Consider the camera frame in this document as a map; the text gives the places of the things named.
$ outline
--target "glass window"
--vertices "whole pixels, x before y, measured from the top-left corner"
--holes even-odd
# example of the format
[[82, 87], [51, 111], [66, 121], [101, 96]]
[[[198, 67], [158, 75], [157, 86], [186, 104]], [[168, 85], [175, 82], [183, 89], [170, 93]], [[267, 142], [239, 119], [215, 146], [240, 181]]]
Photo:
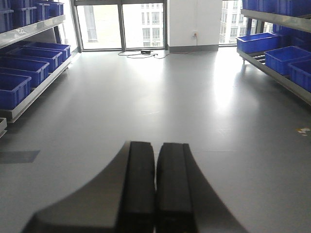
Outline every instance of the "glass window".
[[240, 28], [240, 36], [246, 35], [246, 27]]
[[142, 36], [144, 40], [150, 40], [150, 28], [143, 28]]
[[237, 14], [233, 14], [232, 15], [232, 23], [235, 24], [236, 21], [237, 21]]
[[233, 1], [233, 9], [237, 9], [238, 8], [238, 1]]
[[84, 49], [120, 49], [117, 5], [78, 6]]
[[159, 23], [160, 23], [160, 13], [152, 12], [152, 24], [159, 24]]
[[164, 24], [159, 19], [160, 14], [163, 14], [163, 8], [159, 7], [153, 11], [155, 10], [157, 12], [151, 12], [150, 14], [145, 9], [141, 9], [140, 4], [123, 5], [126, 48], [153, 47], [153, 42], [156, 43], [156, 47], [163, 47]]
[[149, 12], [147, 12], [147, 24], [150, 24], [150, 17], [149, 17]]
[[141, 12], [141, 24], [145, 24], [145, 13]]
[[239, 24], [243, 24], [243, 21], [244, 21], [244, 16], [240, 14]]
[[152, 39], [159, 40], [160, 39], [160, 28], [153, 28], [152, 29]]
[[230, 37], [236, 37], [238, 35], [238, 28], [231, 28]]
[[270, 33], [272, 32], [272, 28], [273, 28], [273, 24], [272, 23], [264, 23], [264, 28], [263, 28], [263, 32], [264, 33]]
[[152, 42], [153, 47], [161, 47], [160, 42]]

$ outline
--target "shelf rack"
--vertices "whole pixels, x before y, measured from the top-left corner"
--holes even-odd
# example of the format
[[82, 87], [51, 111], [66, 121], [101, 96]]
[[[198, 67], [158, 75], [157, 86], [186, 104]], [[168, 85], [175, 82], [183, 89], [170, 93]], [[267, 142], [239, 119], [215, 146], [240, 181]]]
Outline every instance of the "shelf rack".
[[0, 49], [20, 40], [26, 39], [32, 35], [41, 33], [47, 29], [53, 28], [63, 23], [65, 19], [65, 15], [57, 16], [22, 28], [0, 33]]
[[61, 64], [46, 80], [36, 87], [15, 109], [0, 110], [0, 117], [7, 118], [8, 123], [14, 123], [29, 106], [54, 82], [55, 79], [68, 67], [72, 60], [70, 56], [63, 64]]
[[[0, 33], [0, 49], [11, 45], [30, 36], [51, 29], [65, 21], [65, 15], [49, 18], [47, 20], [30, 24], [28, 26], [17, 28], [8, 32]], [[35, 88], [15, 109], [0, 109], [0, 137], [4, 135], [5, 128], [8, 123], [14, 123], [29, 106], [54, 82], [55, 79], [68, 67], [71, 63], [72, 56], [69, 57], [62, 65], [60, 65], [46, 80], [44, 80], [37, 88]]]
[[250, 64], [260, 69], [262, 72], [274, 78], [283, 87], [285, 87], [286, 89], [288, 89], [289, 91], [291, 91], [292, 93], [300, 97], [303, 101], [311, 105], [311, 93], [305, 90], [304, 88], [298, 86], [297, 84], [293, 83], [287, 77], [280, 75], [276, 71], [264, 65], [263, 64], [264, 62], [263, 53], [247, 54], [240, 50], [237, 50], [237, 51], [244, 60], [248, 61]]
[[6, 118], [0, 118], [0, 138], [6, 133]]
[[[304, 17], [291, 17], [245, 9], [242, 9], [241, 13], [247, 18], [257, 19], [262, 22], [274, 23], [285, 27], [294, 28], [297, 30], [311, 33], [311, 19], [309, 19], [311, 18], [310, 15]], [[300, 97], [307, 104], [311, 105], [311, 93], [305, 90], [304, 88], [298, 86], [297, 84], [293, 83], [291, 80], [288, 79], [288, 77], [283, 76], [277, 73], [276, 71], [272, 70], [271, 68], [267, 67], [264, 64], [265, 63], [264, 52], [252, 54], [247, 54], [240, 50], [237, 50], [237, 52], [243, 58], [244, 61], [245, 60], [248, 61], [250, 64], [257, 67], [262, 72], [271, 76], [279, 84], [281, 84], [286, 89], [288, 89], [289, 91]]]
[[242, 9], [241, 13], [247, 18], [257, 19], [263, 22], [274, 23], [311, 33], [311, 19], [307, 19], [311, 18], [310, 15], [298, 18], [245, 9]]

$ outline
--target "blue plastic crate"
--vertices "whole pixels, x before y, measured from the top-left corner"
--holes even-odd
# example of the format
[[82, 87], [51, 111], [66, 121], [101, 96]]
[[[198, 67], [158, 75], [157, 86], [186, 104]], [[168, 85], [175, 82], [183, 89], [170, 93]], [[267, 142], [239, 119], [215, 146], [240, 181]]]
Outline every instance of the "blue plastic crate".
[[16, 108], [30, 94], [31, 77], [0, 73], [0, 109]]
[[27, 47], [41, 49], [41, 50], [51, 50], [62, 52], [62, 62], [70, 57], [70, 45], [55, 44], [55, 43], [41, 43], [33, 42], [27, 45]]
[[290, 79], [297, 85], [311, 92], [311, 60], [291, 63]]
[[294, 46], [268, 51], [265, 52], [265, 55], [266, 65], [282, 75], [289, 75], [289, 63], [311, 59], [311, 52]]
[[276, 0], [258, 0], [258, 11], [273, 13], [276, 11]]
[[4, 33], [13, 29], [12, 13], [13, 10], [0, 11], [0, 33]]
[[246, 52], [260, 52], [280, 48], [280, 36], [273, 33], [245, 35], [237, 38], [238, 49]]
[[33, 0], [11, 0], [12, 9], [22, 9], [34, 6]]
[[12, 57], [0, 57], [0, 72], [30, 76], [31, 87], [37, 87], [49, 75], [49, 63]]
[[62, 59], [61, 59], [62, 53], [61, 52], [20, 48], [20, 49], [11, 51], [8, 54], [13, 55], [17, 58], [33, 60], [33, 61], [48, 62], [50, 63], [49, 64], [50, 73], [52, 73], [62, 64]]
[[11, 8], [10, 0], [0, 0], [0, 11], [9, 10]]
[[53, 2], [53, 1], [43, 1], [43, 0], [35, 0], [37, 3], [48, 3], [50, 17], [61, 16], [64, 14], [64, 3], [62, 2]]
[[293, 35], [295, 33], [295, 29], [287, 28], [277, 24], [273, 24], [272, 31], [278, 35]]
[[311, 14], [311, 0], [277, 0], [276, 13], [286, 16]]
[[305, 40], [305, 41], [311, 41], [311, 33], [300, 31], [300, 30], [294, 30], [294, 36]]
[[242, 0], [243, 9], [257, 11], [257, 0]]
[[301, 45], [305, 45], [305, 44], [308, 44], [308, 43], [311, 43], [311, 40], [303, 40], [303, 39], [300, 39], [296, 36], [292, 36], [292, 45], [293, 46], [301, 46]]
[[36, 18], [35, 18], [36, 22], [49, 19], [50, 17], [50, 12], [49, 12], [50, 5], [49, 4], [35, 3], [35, 6], [37, 7]]
[[311, 43], [299, 46], [301, 49], [311, 52]]
[[37, 8], [29, 7], [29, 8], [22, 8], [16, 9], [13, 13], [13, 26], [14, 27], [24, 27], [29, 24], [35, 23], [35, 10]]
[[7, 54], [8, 52], [10, 52], [12, 50], [15, 50], [16, 48], [26, 46], [29, 43], [32, 43], [32, 42], [24, 41], [24, 40], [18, 41], [18, 42], [14, 43], [14, 44], [8, 45], [8, 46], [3, 47], [2, 49], [0, 49], [0, 54]]

